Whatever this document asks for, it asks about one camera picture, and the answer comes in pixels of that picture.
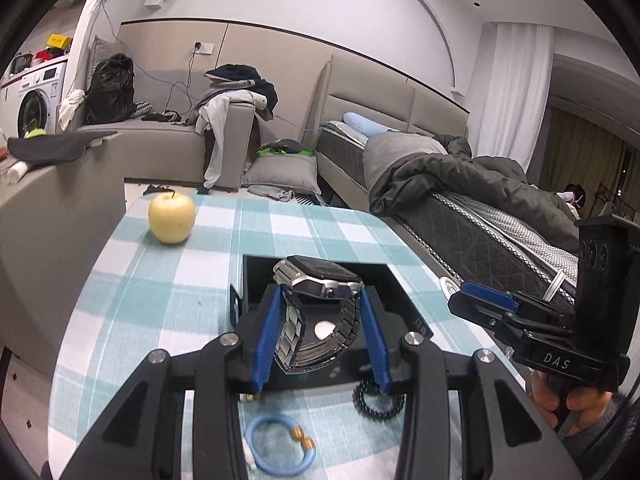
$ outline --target gray pillow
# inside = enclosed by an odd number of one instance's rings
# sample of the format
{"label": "gray pillow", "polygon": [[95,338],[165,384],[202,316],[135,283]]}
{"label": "gray pillow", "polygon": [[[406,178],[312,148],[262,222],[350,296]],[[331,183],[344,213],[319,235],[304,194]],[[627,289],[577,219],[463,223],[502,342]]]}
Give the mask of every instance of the gray pillow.
{"label": "gray pillow", "polygon": [[244,174],[242,185],[266,184],[300,194],[319,194],[317,174],[318,162],[314,156],[268,153],[255,160]]}
{"label": "gray pillow", "polygon": [[114,54],[125,54],[129,56],[127,52],[127,47],[122,43],[111,43],[111,41],[103,40],[102,38],[98,38],[98,36],[94,39],[94,44],[89,51],[89,59],[86,64],[86,86],[85,90],[89,89],[91,86],[91,78],[94,76],[95,67],[98,66],[103,59],[109,59]]}

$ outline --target clothes pile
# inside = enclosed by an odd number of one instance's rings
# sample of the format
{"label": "clothes pile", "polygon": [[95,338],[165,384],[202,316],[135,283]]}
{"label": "clothes pile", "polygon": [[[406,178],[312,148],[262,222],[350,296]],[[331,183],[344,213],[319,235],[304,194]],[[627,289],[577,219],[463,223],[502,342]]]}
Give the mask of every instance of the clothes pile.
{"label": "clothes pile", "polygon": [[314,156],[314,152],[305,148],[302,144],[293,139],[280,139],[275,142],[270,142],[260,147],[255,152],[256,156],[267,155],[272,153],[274,155],[284,155],[285,153],[297,153],[298,155]]}
{"label": "clothes pile", "polygon": [[278,94],[273,84],[262,79],[252,66],[226,64],[209,70],[205,76],[211,80],[209,90],[193,107],[183,125],[195,124],[196,133],[205,138],[204,187],[211,189],[222,172],[224,129],[229,104],[252,104],[256,114],[269,121],[273,119]]}

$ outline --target black beaded bracelet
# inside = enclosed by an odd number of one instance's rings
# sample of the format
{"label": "black beaded bracelet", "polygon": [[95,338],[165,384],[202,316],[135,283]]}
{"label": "black beaded bracelet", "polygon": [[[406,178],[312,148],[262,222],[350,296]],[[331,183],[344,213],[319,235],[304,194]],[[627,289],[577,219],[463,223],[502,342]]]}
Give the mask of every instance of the black beaded bracelet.
{"label": "black beaded bracelet", "polygon": [[367,395],[381,395],[379,386],[374,382],[373,378],[365,379],[360,381],[358,386],[353,391],[353,403],[356,407],[356,410],[360,413],[360,415],[365,418],[370,418],[371,420],[375,420],[377,422],[381,422],[383,420],[391,420],[395,416],[398,416],[398,413],[402,411],[404,408],[404,395],[394,395],[389,398],[393,402],[393,406],[390,410],[386,412],[378,412],[370,408],[364,400],[365,394]]}

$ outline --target camera lens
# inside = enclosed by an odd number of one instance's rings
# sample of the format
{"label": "camera lens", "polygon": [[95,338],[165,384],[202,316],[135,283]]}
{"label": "camera lens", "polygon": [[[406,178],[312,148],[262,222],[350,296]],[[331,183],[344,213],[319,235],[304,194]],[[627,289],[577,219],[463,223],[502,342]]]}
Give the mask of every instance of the camera lens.
{"label": "camera lens", "polygon": [[589,263],[591,267],[595,267],[596,265],[596,252],[596,242],[591,240],[591,242],[589,243]]}
{"label": "camera lens", "polygon": [[609,251],[607,251],[607,246],[605,244],[600,248],[600,267],[603,269],[607,268],[607,263],[609,261]]}

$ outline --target blue bracelet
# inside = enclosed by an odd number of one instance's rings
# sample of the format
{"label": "blue bracelet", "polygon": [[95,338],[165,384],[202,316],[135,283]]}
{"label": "blue bracelet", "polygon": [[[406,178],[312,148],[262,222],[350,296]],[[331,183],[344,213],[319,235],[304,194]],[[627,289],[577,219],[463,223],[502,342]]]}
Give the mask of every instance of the blue bracelet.
{"label": "blue bracelet", "polygon": [[[263,459],[254,446],[254,431],[255,428],[264,424],[265,422],[278,422],[285,426],[289,430],[289,434],[292,439],[300,443],[302,451],[305,452],[305,456],[297,466],[291,469],[280,469],[276,466],[269,464]],[[280,415],[277,413],[265,413],[255,417],[244,430],[244,438],[246,439],[249,449],[254,456],[256,465],[262,469],[265,473],[273,476],[297,476],[305,472],[316,458],[316,444],[309,437],[305,437],[305,432],[302,431],[300,425],[293,420],[290,416]]]}

